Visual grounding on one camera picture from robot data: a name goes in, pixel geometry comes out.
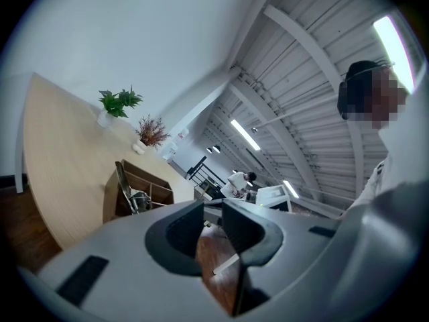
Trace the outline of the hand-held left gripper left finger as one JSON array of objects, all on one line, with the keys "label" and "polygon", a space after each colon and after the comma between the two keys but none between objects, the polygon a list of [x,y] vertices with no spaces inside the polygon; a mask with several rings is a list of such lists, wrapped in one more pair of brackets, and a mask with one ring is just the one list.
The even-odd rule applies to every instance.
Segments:
[{"label": "hand-held left gripper left finger", "polygon": [[195,259],[203,213],[188,201],[122,217],[19,272],[62,322],[231,322]]}]

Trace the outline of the black stair railing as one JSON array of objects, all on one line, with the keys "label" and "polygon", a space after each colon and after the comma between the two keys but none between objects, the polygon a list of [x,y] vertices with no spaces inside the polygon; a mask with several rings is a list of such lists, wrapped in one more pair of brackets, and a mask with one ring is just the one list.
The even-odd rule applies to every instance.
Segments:
[{"label": "black stair railing", "polygon": [[219,191],[225,182],[206,164],[206,156],[203,156],[195,166],[191,167],[187,173],[186,178],[194,185],[194,188]]}]

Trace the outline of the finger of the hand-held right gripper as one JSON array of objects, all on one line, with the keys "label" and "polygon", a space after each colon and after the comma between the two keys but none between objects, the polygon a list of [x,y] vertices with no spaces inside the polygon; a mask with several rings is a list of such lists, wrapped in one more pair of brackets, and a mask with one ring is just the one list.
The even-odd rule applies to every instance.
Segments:
[{"label": "finger of the hand-held right gripper", "polygon": [[123,197],[125,199],[125,202],[127,203],[127,206],[129,207],[129,210],[131,211],[131,213],[137,214],[137,209],[136,209],[135,204],[132,200],[131,187],[129,186],[123,165],[121,162],[116,161],[115,166],[116,166],[116,172],[117,172],[117,177],[118,177],[118,181],[119,181],[119,186],[121,187],[121,191],[122,191]]}]

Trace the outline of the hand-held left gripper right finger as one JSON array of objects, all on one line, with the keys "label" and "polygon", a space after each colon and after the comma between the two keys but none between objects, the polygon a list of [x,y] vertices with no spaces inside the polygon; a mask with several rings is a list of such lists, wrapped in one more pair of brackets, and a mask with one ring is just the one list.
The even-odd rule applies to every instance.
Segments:
[{"label": "hand-held left gripper right finger", "polygon": [[233,313],[250,311],[293,283],[338,227],[335,219],[223,200],[223,230],[240,263]]}]

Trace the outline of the person in white shirt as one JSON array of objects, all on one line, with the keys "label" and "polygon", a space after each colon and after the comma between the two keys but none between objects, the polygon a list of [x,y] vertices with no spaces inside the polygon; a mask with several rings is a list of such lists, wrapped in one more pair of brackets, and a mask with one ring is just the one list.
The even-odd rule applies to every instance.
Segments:
[{"label": "person in white shirt", "polygon": [[379,130],[388,149],[349,211],[404,184],[429,180],[429,125],[398,124]]}]

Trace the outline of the green plant white pot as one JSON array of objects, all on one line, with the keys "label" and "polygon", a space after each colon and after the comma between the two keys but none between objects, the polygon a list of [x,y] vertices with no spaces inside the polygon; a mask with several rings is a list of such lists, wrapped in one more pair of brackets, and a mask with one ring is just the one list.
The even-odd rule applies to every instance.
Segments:
[{"label": "green plant white pot", "polygon": [[109,90],[99,91],[99,93],[101,94],[99,101],[103,108],[97,117],[97,123],[103,128],[109,127],[114,118],[128,118],[125,108],[134,109],[143,101],[143,97],[136,94],[133,87],[128,91],[123,89],[115,94]]}]

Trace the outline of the wooden table white legs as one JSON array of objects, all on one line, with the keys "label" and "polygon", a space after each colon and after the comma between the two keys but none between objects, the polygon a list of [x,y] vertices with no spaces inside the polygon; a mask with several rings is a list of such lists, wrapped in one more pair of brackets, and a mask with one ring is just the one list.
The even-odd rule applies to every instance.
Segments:
[{"label": "wooden table white legs", "polygon": [[97,123],[96,109],[38,74],[32,74],[23,113],[23,157],[40,215],[63,249],[87,237],[103,220],[105,187],[115,162],[126,160],[167,181],[175,202],[194,197],[192,185],[153,150],[131,149],[131,125]]}]

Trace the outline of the long ceiling light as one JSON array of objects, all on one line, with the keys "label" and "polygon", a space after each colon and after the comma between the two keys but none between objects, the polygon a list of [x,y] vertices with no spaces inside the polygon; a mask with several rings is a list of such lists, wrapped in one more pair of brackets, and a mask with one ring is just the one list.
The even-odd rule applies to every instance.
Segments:
[{"label": "long ceiling light", "polygon": [[231,125],[241,134],[241,136],[255,151],[260,151],[261,148],[257,142],[248,134],[248,132],[240,125],[237,120],[232,120]]},{"label": "long ceiling light", "polygon": [[283,180],[285,186],[288,188],[288,190],[291,192],[292,196],[295,199],[299,199],[299,195],[297,194],[297,192],[294,190],[293,186],[287,181],[287,180]]},{"label": "long ceiling light", "polygon": [[410,62],[402,39],[398,34],[391,18],[384,16],[373,23],[373,27],[383,44],[389,60],[393,63],[393,71],[402,86],[412,94],[414,92],[414,79]]}]

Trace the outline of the wooden compartment organizer box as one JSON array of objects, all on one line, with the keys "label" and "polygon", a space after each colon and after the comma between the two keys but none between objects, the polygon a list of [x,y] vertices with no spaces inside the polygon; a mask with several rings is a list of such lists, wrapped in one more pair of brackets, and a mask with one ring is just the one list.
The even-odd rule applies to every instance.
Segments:
[{"label": "wooden compartment organizer box", "polygon": [[[168,182],[138,168],[134,164],[122,160],[131,194],[143,191],[151,197],[152,209],[157,209],[174,202],[174,195]],[[117,177],[116,167],[105,185],[103,199],[103,223],[132,214],[125,202]]]}]

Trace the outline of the dried reddish plant white vase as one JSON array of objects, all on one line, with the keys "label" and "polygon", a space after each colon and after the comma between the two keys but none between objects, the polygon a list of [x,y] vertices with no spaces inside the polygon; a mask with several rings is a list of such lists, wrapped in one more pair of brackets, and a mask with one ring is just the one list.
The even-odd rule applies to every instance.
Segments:
[{"label": "dried reddish plant white vase", "polygon": [[166,132],[166,126],[162,118],[154,119],[150,115],[139,120],[139,125],[135,132],[138,135],[138,139],[132,144],[131,148],[139,155],[143,155],[150,147],[157,149],[170,137],[170,134]]}]

